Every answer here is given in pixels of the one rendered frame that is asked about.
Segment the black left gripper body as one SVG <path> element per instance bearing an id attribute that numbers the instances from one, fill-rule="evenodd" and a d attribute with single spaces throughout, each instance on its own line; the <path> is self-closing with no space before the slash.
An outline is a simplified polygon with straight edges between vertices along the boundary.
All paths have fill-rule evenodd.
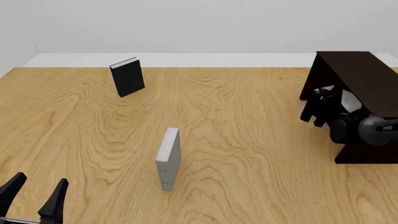
<path id="1" fill-rule="evenodd" d="M 15 218 L 0 217 L 0 224 L 41 224 L 30 220 L 20 220 Z"/>

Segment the black hardcover book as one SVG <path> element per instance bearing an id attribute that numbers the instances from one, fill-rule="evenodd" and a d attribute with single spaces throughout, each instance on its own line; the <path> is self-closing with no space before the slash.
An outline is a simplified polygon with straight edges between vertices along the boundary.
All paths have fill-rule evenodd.
<path id="1" fill-rule="evenodd" d="M 137 57 L 109 66 L 118 95 L 123 98 L 145 88 L 141 65 Z"/>

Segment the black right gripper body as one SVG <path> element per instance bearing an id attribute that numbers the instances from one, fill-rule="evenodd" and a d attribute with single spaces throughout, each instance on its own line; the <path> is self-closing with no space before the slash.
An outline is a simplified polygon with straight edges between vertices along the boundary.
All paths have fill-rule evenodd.
<path id="1" fill-rule="evenodd" d="M 337 114 L 342 110 L 342 89 L 336 85 L 321 87 L 309 94 L 306 107 L 312 115 Z"/>

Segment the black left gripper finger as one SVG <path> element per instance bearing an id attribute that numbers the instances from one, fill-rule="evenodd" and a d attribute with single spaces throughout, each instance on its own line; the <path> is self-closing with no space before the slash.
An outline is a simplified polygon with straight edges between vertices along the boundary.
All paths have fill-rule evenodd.
<path id="1" fill-rule="evenodd" d="M 38 211 L 40 224 L 63 224 L 63 206 L 69 182 L 61 179 L 55 190 Z"/>
<path id="2" fill-rule="evenodd" d="M 14 177 L 0 186 L 0 217 L 5 217 L 11 203 L 24 185 L 27 177 L 24 173 L 18 172 Z"/>

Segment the grey hardcover book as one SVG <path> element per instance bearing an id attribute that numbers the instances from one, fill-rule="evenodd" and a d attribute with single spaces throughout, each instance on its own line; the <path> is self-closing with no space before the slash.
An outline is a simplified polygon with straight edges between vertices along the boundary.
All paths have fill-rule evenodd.
<path id="1" fill-rule="evenodd" d="M 167 128 L 155 158 L 162 190 L 173 190 L 181 160 L 179 129 Z"/>

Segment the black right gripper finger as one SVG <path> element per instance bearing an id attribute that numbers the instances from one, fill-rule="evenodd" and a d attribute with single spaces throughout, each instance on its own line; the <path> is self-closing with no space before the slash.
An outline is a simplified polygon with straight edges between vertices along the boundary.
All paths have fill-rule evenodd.
<path id="1" fill-rule="evenodd" d="M 322 128 L 327 121 L 327 112 L 324 110 L 315 110 L 313 115 L 315 117 L 315 121 L 313 122 L 314 126 Z"/>
<path id="2" fill-rule="evenodd" d="M 300 119 L 304 122 L 309 122 L 313 116 L 313 102 L 312 100 L 307 100 L 303 111 L 300 115 Z"/>

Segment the dark brown wooden cabinet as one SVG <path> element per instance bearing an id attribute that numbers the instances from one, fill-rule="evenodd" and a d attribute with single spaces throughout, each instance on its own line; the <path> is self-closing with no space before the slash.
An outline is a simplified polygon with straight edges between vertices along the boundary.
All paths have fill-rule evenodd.
<path id="1" fill-rule="evenodd" d="M 363 107 L 353 116 L 398 118 L 398 73 L 370 52 L 317 52 L 300 100 L 321 87 L 336 85 L 352 92 Z M 398 164 L 398 140 L 381 146 L 341 144 L 336 164 Z"/>

